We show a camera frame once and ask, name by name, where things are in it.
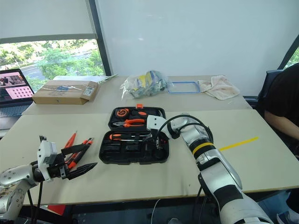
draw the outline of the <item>plastic bag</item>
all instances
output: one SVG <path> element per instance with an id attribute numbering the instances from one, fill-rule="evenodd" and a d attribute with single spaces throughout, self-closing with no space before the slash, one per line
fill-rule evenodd
<path id="1" fill-rule="evenodd" d="M 125 95 L 132 95 L 134 98 L 153 96 L 167 88 L 168 78 L 158 71 L 148 71 L 145 75 L 129 76 L 121 85 L 122 99 Z"/>

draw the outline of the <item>white wall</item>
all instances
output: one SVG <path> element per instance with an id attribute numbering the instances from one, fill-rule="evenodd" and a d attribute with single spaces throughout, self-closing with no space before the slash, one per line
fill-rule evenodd
<path id="1" fill-rule="evenodd" d="M 113 73 L 226 75 L 257 95 L 299 33 L 298 0 L 97 0 Z"/>
<path id="2" fill-rule="evenodd" d="M 0 38 L 93 34 L 85 0 L 0 0 Z"/>

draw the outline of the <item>yellow tape strip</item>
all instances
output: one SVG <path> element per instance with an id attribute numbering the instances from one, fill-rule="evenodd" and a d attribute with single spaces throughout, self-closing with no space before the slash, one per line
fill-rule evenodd
<path id="1" fill-rule="evenodd" d="M 211 143 L 211 142 L 202 143 L 199 146 L 196 146 L 195 149 L 193 149 L 192 154 L 194 155 L 200 148 L 202 148 L 204 146 L 212 146 L 212 145 L 213 145 L 213 143 Z"/>
<path id="2" fill-rule="evenodd" d="M 230 146 L 223 147 L 223 148 L 220 149 L 220 151 L 224 151 L 224 150 L 227 150 L 229 148 L 233 148 L 233 147 L 237 147 L 237 146 L 240 146 L 240 145 L 244 145 L 244 144 L 250 143 L 252 141 L 255 141 L 257 139 L 258 139 L 258 137 L 254 137 L 252 139 L 248 139 L 248 140 L 245 140 L 245 141 L 240 141 L 240 142 L 232 144 Z"/>

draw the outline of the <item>cardboard box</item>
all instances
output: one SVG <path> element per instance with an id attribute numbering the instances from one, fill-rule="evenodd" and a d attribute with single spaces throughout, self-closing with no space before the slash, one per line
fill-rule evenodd
<path id="1" fill-rule="evenodd" d="M 99 84 L 92 81 L 50 80 L 32 99 L 36 104 L 75 104 L 83 105 L 93 100 Z"/>

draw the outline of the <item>black tool case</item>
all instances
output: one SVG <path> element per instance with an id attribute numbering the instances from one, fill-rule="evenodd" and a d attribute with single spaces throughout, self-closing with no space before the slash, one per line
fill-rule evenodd
<path id="1" fill-rule="evenodd" d="M 117 116 L 118 111 L 129 111 L 126 117 L 120 118 Z M 99 158 L 104 163 L 114 163 L 120 165 L 128 165 L 132 162 L 140 164 L 163 163 L 169 156 L 168 138 L 164 133 L 159 135 L 161 148 L 156 147 L 154 141 L 144 141 L 145 138 L 151 137 L 151 132 L 146 129 L 147 115 L 161 116 L 165 118 L 165 112 L 158 107 L 117 107 L 112 111 L 108 126 L 111 131 L 107 132 L 100 146 Z M 144 119 L 145 123 L 134 123 L 133 125 L 140 126 L 115 126 L 115 122 L 123 122 L 126 119 Z M 111 134 L 126 134 L 130 135 L 130 139 L 134 141 L 111 140 Z"/>

